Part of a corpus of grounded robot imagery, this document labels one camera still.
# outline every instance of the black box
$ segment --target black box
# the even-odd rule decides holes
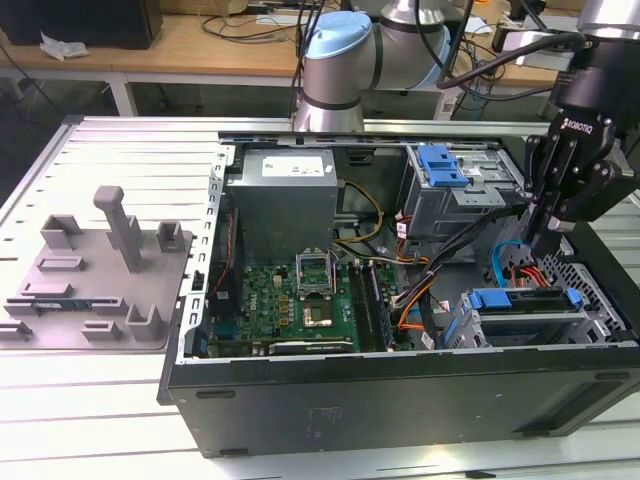
[[[160,0],[0,0],[0,27],[14,45],[38,45],[42,31],[87,47],[143,50],[161,26]]]

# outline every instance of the aluminum workbench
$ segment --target aluminum workbench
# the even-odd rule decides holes
[[[366,128],[546,131],[543,124],[463,122],[379,121]],[[175,218],[197,233],[215,132],[289,129],[281,120],[202,118],[86,118],[63,125],[0,209],[0,297],[17,289],[43,244],[39,230],[50,213],[73,214],[81,228],[106,228],[91,204],[98,185],[121,185],[125,208],[143,229]],[[595,229],[640,282],[636,202],[623,202]],[[519,479],[640,477],[638,394],[568,438],[205,460],[178,410],[156,403],[162,365],[160,353],[0,352],[0,478],[418,479],[465,478],[470,470]]]

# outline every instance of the sticker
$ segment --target sticker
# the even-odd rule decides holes
[[[396,229],[398,230],[398,238],[407,238],[407,225],[404,223],[397,223]]]
[[[451,307],[449,307],[449,301],[443,300],[438,303],[439,308],[434,308],[433,313],[446,313],[451,311]]]
[[[322,157],[266,157],[263,177],[324,177]]]
[[[471,177],[482,176],[482,172],[480,172],[480,169],[478,167],[463,168],[462,173],[464,173],[466,176],[471,176]]]
[[[61,310],[62,305],[59,303],[34,303],[34,307],[36,308],[55,308],[56,310]]]
[[[433,350],[433,347],[436,346],[436,342],[433,341],[433,338],[431,338],[427,332],[422,332],[420,340],[422,340],[422,344],[427,350]]]

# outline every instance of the blue latch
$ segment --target blue latch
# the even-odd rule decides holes
[[[458,168],[456,159],[444,145],[421,145],[418,159],[429,175],[432,187],[466,187],[469,179]]]
[[[582,300],[582,295],[580,295],[580,292],[578,292],[575,288],[567,289],[567,297],[569,297],[569,301],[571,302],[571,305],[576,307],[576,309],[580,309],[584,305],[584,301]]]
[[[511,308],[513,304],[509,300],[509,295],[501,288],[481,288],[473,290],[469,294],[471,306],[476,309],[482,308]]]

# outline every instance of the gray plastic bracket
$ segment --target gray plastic bracket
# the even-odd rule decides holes
[[[70,297],[73,288],[69,283],[31,283],[24,284],[19,294],[23,297]]]
[[[71,235],[80,235],[82,230],[73,215],[51,215],[40,230],[42,238],[51,250],[73,250],[73,244],[69,238]]]
[[[7,313],[13,317],[23,315],[35,315],[37,317],[40,316],[40,311],[33,306],[33,302],[3,303],[2,308],[4,308]]]
[[[87,320],[82,334],[90,342],[118,341],[122,332],[113,320]]]
[[[111,245],[117,245],[122,254],[124,263],[130,273],[140,271],[142,255],[140,255],[140,228],[134,231],[130,220],[122,208],[124,191],[120,187],[101,186],[93,197],[93,204],[104,212],[107,222],[111,227],[109,241]]]
[[[147,318],[140,315],[138,307],[131,305],[124,324],[131,330],[133,338],[139,342],[157,338],[163,327],[162,317],[155,305],[151,305]]]
[[[36,267],[41,272],[81,272],[84,270],[82,257],[42,257]]]
[[[27,341],[31,329],[20,320],[3,320],[0,322],[1,340],[22,340]]]
[[[117,315],[124,317],[129,311],[129,305],[124,298],[119,298],[118,303],[111,303],[108,305],[93,304],[93,311],[98,314],[99,317],[108,317],[110,315]]]
[[[184,252],[184,235],[180,222],[160,222],[156,237],[162,253]]]

